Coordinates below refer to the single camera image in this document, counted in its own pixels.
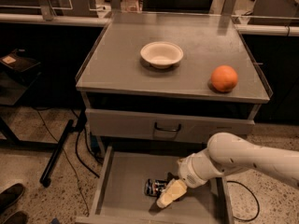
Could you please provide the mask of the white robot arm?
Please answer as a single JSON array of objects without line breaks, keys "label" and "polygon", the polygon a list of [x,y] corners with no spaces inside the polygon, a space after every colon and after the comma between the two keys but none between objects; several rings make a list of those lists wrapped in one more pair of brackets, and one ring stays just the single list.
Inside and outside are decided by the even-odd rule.
[{"label": "white robot arm", "polygon": [[178,179],[172,179],[156,201],[166,208],[182,197],[187,188],[195,189],[215,177],[257,170],[294,188],[299,187],[299,152],[263,147],[231,133],[213,134],[206,148],[178,160]]}]

